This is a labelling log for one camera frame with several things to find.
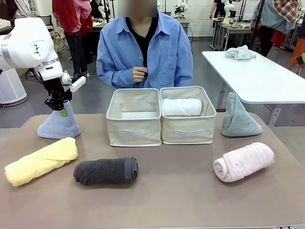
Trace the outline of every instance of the person's hand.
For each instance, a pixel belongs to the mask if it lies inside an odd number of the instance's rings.
[[[134,67],[132,69],[132,77],[136,83],[142,82],[145,74],[148,73],[148,69],[144,67]]]

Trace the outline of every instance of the chair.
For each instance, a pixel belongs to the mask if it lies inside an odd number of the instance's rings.
[[[53,23],[52,23],[52,16],[37,16],[38,18],[42,19],[44,24],[46,25],[52,39],[54,40],[54,49],[56,52],[60,52],[64,49],[67,49],[68,52],[71,55],[69,46],[66,44],[66,37],[64,34],[62,34],[62,30],[60,29],[59,33],[55,30]]]

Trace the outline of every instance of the storage bin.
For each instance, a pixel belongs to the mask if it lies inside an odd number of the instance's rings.
[[[157,89],[118,89],[106,114],[112,146],[161,145],[161,105]]]
[[[162,114],[162,142],[169,145],[210,144],[213,142],[216,110],[205,90],[199,86],[171,87],[160,90],[163,99],[200,99],[200,116],[164,116]]]

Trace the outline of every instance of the pink towel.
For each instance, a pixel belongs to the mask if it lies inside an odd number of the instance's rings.
[[[219,179],[234,182],[270,166],[274,157],[268,146],[257,142],[224,154],[214,161],[213,167]]]

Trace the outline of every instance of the sneaker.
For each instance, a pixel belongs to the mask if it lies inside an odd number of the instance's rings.
[[[82,75],[82,76],[85,76],[85,77],[89,77],[89,76],[90,76],[90,74],[88,73],[88,71],[81,72],[81,75]]]

